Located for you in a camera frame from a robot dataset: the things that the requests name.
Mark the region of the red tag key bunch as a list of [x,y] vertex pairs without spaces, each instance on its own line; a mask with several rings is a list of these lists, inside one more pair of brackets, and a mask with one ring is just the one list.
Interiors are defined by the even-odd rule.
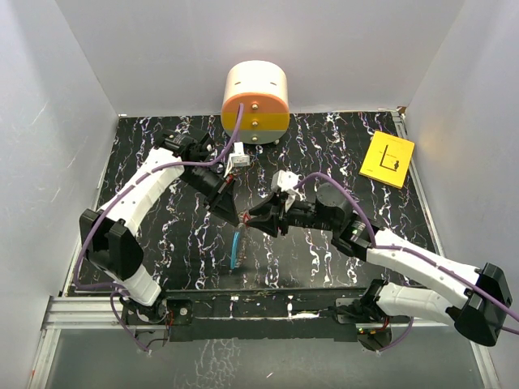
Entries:
[[251,219],[250,215],[247,212],[244,212],[241,216],[241,224],[247,228],[248,227],[248,221]]

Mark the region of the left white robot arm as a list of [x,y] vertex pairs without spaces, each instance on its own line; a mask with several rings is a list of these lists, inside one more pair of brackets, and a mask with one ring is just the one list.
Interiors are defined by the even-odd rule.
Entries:
[[144,252],[137,241],[139,227],[157,200],[177,180],[204,196],[208,212],[236,226],[234,180],[213,170],[237,141],[233,133],[223,150],[212,157],[214,142],[207,132],[199,135],[166,131],[159,136],[143,164],[121,191],[96,210],[79,218],[82,248],[78,261],[88,261],[110,279],[130,308],[150,323],[167,314],[161,286],[146,270]]

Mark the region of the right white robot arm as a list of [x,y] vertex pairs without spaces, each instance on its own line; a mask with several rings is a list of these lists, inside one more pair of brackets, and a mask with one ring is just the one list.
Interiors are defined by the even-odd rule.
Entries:
[[341,253],[419,284],[415,288],[375,280],[352,304],[354,314],[373,322],[396,316],[423,318],[452,326],[476,344],[496,345],[513,302],[500,267],[474,267],[420,248],[369,220],[334,184],[321,185],[313,202],[295,197],[293,190],[273,190],[249,210],[247,226],[271,237],[285,235],[291,227],[329,231],[332,245]]

